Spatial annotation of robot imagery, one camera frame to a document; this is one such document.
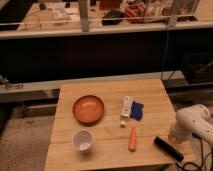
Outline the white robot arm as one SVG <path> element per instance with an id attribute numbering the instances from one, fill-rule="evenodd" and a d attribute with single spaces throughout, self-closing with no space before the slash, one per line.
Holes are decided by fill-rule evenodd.
<path id="1" fill-rule="evenodd" d="M 202 105 L 196 104 L 176 112 L 176 121 L 170 126 L 169 139 L 182 143 L 195 134 L 213 146 L 213 125 L 209 123 L 211 112 Z"/>

